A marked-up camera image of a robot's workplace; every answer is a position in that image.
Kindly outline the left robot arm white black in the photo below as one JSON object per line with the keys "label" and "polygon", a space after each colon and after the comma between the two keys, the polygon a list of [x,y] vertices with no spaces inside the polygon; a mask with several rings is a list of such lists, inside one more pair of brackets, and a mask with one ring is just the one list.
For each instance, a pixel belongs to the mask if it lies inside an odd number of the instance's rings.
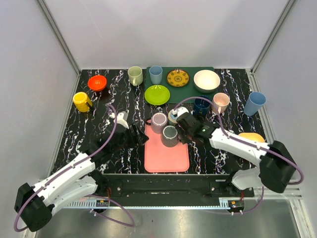
{"label": "left robot arm white black", "polygon": [[135,125],[117,125],[106,131],[66,166],[35,185],[25,183],[18,189],[14,210],[14,229],[20,232],[22,220],[32,232],[43,228],[63,207],[85,196],[109,196],[113,192],[97,169],[116,151],[143,146],[148,137]]}

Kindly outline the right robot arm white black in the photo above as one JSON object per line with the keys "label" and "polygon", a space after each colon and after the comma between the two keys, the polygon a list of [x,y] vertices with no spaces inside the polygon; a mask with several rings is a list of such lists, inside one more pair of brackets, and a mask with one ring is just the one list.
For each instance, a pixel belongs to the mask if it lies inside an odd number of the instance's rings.
{"label": "right robot arm white black", "polygon": [[283,193],[295,172],[294,160],[279,141],[272,144],[252,141],[216,124],[201,123],[190,113],[183,113],[176,122],[182,143],[196,142],[224,150],[254,165],[254,168],[238,170],[230,176],[225,184],[229,196],[234,197],[247,188],[259,186]]}

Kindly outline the grey mug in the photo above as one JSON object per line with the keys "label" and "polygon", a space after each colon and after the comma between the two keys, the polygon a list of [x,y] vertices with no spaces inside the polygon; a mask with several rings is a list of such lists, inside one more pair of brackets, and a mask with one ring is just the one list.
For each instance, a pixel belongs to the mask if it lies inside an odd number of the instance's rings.
{"label": "grey mug", "polygon": [[166,147],[174,147],[178,144],[178,131],[176,127],[167,125],[161,133],[161,141]]}

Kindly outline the light green mug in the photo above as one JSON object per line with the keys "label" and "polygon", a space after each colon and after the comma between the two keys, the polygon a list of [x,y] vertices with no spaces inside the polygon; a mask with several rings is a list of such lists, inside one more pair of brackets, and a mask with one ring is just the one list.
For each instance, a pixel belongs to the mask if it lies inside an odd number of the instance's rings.
{"label": "light green mug", "polygon": [[133,66],[128,69],[129,81],[133,86],[138,86],[143,82],[143,71],[138,66]]}

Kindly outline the navy blue mug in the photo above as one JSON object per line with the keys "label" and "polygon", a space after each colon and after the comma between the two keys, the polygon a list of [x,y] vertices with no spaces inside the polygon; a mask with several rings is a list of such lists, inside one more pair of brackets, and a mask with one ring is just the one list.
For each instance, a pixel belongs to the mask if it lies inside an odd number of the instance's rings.
{"label": "navy blue mug", "polygon": [[193,115],[206,116],[210,111],[211,104],[203,99],[195,99],[193,107]]}

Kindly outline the pink mug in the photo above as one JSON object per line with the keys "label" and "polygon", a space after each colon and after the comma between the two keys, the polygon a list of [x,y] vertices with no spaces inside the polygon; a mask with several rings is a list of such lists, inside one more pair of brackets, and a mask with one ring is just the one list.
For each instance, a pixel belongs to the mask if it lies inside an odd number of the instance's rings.
{"label": "pink mug", "polygon": [[223,113],[230,103],[230,97],[225,93],[216,93],[212,100],[212,111],[214,113]]}

